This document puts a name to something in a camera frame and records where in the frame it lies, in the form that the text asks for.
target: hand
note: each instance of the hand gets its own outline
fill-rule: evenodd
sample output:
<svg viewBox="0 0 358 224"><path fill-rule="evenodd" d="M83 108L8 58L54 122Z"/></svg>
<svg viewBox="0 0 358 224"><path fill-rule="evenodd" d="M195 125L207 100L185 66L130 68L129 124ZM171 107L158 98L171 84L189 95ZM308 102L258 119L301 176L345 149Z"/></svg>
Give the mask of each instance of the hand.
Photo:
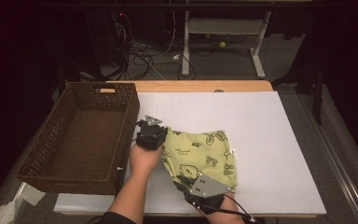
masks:
<svg viewBox="0 0 358 224"><path fill-rule="evenodd" d="M234 198L234 195L232 193L226 193L226 195L231 198ZM229 211L238 212L238 206L226 196L225 196L225 200L223 200L223 203L220 206L220 208L229 210ZM203 214L211 224L222 224L222 223L243 224L244 223L242 218L238 215L232 215L232 214L221 213L221 212L214 212L210 215L206 215L201 210L199 210L199 209L197 209L197 210L201 214Z"/></svg>
<svg viewBox="0 0 358 224"><path fill-rule="evenodd" d="M152 171L160 160L162 146L157 150L146 150L138 145L133 145L130 150L131 175L150 177Z"/></svg>

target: patterned fabric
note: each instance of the patterned fabric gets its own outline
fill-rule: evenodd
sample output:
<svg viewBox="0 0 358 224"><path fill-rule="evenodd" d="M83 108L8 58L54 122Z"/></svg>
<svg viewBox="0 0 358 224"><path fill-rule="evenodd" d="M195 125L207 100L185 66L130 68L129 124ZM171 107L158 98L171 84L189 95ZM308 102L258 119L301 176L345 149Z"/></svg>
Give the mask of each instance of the patterned fabric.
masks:
<svg viewBox="0 0 358 224"><path fill-rule="evenodd" d="M223 131L193 134L168 128L162 161L173 181L188 189L200 173L232 190L237 186L234 156Z"/></svg>

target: wicker basket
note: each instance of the wicker basket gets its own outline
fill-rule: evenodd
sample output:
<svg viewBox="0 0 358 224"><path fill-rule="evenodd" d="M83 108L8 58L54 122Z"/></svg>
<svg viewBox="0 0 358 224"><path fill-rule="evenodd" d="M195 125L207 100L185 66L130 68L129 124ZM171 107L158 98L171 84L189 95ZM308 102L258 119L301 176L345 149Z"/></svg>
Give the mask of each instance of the wicker basket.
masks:
<svg viewBox="0 0 358 224"><path fill-rule="evenodd" d="M138 113L133 83L70 83L17 178L44 192L116 194Z"/></svg>

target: sleeve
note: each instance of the sleeve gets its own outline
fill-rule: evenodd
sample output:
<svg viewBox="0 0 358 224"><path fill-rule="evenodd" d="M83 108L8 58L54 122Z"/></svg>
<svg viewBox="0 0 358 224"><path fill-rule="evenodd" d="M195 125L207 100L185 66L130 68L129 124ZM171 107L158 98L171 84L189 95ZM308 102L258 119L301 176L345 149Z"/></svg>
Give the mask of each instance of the sleeve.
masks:
<svg viewBox="0 0 358 224"><path fill-rule="evenodd" d="M135 224L135 222L121 214L105 212L98 224Z"/></svg>

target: metal stand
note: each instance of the metal stand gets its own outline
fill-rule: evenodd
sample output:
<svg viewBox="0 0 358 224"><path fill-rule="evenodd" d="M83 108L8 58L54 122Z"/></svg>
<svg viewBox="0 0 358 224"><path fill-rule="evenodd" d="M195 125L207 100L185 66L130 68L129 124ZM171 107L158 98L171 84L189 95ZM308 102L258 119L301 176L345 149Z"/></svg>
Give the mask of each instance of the metal stand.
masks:
<svg viewBox="0 0 358 224"><path fill-rule="evenodd" d="M258 35L257 44L250 49L257 77L266 78L263 66L258 57L263 38L269 25L271 12L266 12L264 20L229 20L229 19L190 19L189 12L185 16L185 47L182 60L182 76L190 74L190 50L188 47L189 34L212 34L212 35Z"/></svg>

